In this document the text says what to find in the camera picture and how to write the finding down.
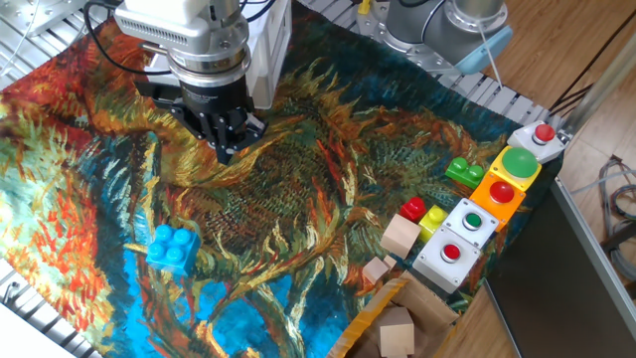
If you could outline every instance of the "wooden block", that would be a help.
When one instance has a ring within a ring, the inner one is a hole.
[[[382,236],[380,246],[400,258],[406,259],[410,248],[417,240],[420,230],[421,227],[418,224],[414,224],[400,215],[395,215]]]
[[[362,274],[373,284],[376,284],[378,279],[382,278],[389,268],[378,258],[374,258],[362,269]]]
[[[385,308],[378,317],[380,354],[383,357],[415,353],[415,328],[404,307]]]
[[[394,269],[397,263],[396,259],[392,258],[390,255],[385,257],[385,265],[389,268],[389,270]]]

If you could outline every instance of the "colorful fabric mat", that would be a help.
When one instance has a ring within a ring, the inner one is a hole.
[[[105,357],[323,357],[381,286],[362,280],[410,197],[450,211],[519,125],[293,4],[265,137],[230,166],[84,38],[0,95],[0,256]],[[112,21],[110,55],[149,55]],[[464,310],[554,175],[447,302]],[[157,226],[200,234],[189,277],[150,268]],[[421,249],[417,243],[410,260]],[[400,262],[390,277],[410,261]]]

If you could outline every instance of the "cardboard box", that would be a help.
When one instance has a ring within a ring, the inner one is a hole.
[[[376,293],[343,332],[328,357],[381,358],[376,318],[388,306],[408,309],[413,320],[415,353],[409,358],[432,357],[459,318],[435,293],[405,271]]]

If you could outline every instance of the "white cable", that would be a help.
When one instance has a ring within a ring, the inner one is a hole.
[[[71,41],[71,45],[74,44],[77,40],[79,40],[84,35],[84,30],[86,29],[86,24],[82,24],[81,28],[79,28],[79,32],[76,37]]]
[[[7,75],[9,71],[11,71],[11,69],[13,68],[13,62],[15,61],[16,56],[18,56],[18,51],[20,51],[20,48],[22,47],[22,43],[24,43],[24,41],[27,40],[27,36],[29,35],[29,32],[31,31],[31,27],[33,26],[33,23],[36,21],[36,15],[38,15],[39,7],[40,7],[40,0],[36,0],[36,9],[33,10],[33,18],[31,18],[29,27],[27,27],[27,31],[24,32],[24,36],[22,37],[22,39],[20,39],[20,42],[18,43],[18,47],[16,48],[16,51],[13,52],[13,55],[11,55],[11,57],[9,58],[9,61],[7,61],[7,65],[5,65],[4,69],[2,69],[2,72],[0,73],[0,78]]]
[[[477,24],[477,28],[479,29],[479,33],[481,34],[481,40],[484,42],[484,46],[486,47],[486,52],[488,53],[488,58],[490,59],[490,65],[493,66],[493,71],[495,72],[495,76],[497,77],[499,90],[503,90],[504,84],[501,82],[501,78],[499,77],[499,71],[497,71],[497,66],[495,66],[495,59],[493,59],[493,54],[490,53],[490,46],[488,46],[488,42],[486,42],[486,35],[484,35],[483,24],[479,22]]]
[[[604,177],[603,179],[600,179],[600,180],[597,180],[597,181],[595,181],[593,183],[585,185],[584,187],[582,187],[580,189],[576,189],[573,192],[571,192],[570,194],[574,195],[574,194],[578,194],[580,192],[584,192],[585,190],[591,189],[591,188],[595,187],[596,185],[598,185],[600,183],[604,183],[604,182],[608,181],[609,179],[615,178],[617,176],[625,175],[625,174],[636,174],[636,170],[626,170],[626,171],[623,171],[623,172],[618,172],[618,173],[614,173],[612,175],[608,175],[608,176]]]

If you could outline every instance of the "emergency stop button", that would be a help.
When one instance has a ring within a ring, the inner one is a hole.
[[[459,248],[453,244],[446,245],[441,251],[441,257],[449,264],[456,263],[460,256]]]
[[[555,139],[555,130],[549,124],[539,124],[535,128],[533,140],[538,145],[546,145],[549,141]]]

